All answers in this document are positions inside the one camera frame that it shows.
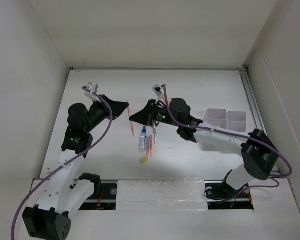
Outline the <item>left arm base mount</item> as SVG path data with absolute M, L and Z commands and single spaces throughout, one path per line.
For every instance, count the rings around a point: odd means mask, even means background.
M 73 190 L 79 180 L 88 180 L 94 183 L 94 193 L 80 206 L 80 211 L 112 211 L 116 209 L 117 180 L 102 180 L 99 175 L 83 173 L 69 188 Z

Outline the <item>orange barrel pen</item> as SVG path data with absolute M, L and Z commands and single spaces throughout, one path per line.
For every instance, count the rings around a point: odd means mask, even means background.
M 149 156 L 150 157 L 152 157 L 154 154 L 153 143 L 154 143 L 153 135 L 150 134 L 149 135 Z

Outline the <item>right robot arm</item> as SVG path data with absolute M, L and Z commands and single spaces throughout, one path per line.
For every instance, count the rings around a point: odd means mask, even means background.
M 212 193 L 220 199 L 235 196 L 253 180 L 266 181 L 279 158 L 275 153 L 277 149 L 262 130 L 239 134 L 214 127 L 191 116 L 191 108 L 182 98 L 174 98 L 169 104 L 150 99 L 144 109 L 129 120 L 148 127 L 156 123 L 176 126 L 177 134 L 186 141 L 214 146 L 242 157 L 243 163 L 212 188 Z

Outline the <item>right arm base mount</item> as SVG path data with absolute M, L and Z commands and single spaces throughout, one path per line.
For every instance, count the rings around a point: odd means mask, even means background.
M 205 183 L 203 196 L 207 199 L 208 210 L 254 210 L 250 193 L 239 192 L 226 183 L 229 171 L 222 181 L 208 181 Z

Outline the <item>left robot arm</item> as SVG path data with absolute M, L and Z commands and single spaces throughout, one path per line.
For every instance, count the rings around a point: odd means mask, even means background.
M 88 151 L 97 145 L 91 134 L 104 120 L 114 121 L 129 107 L 129 103 L 97 96 L 90 108 L 75 103 L 68 109 L 68 127 L 61 145 L 56 169 L 44 180 L 48 182 L 42 196 L 33 207 L 26 207 L 22 219 L 30 237 L 41 240 L 65 240 L 72 219 L 88 198 L 102 193 L 99 175 L 84 173 L 78 181 L 75 175 L 86 160 Z

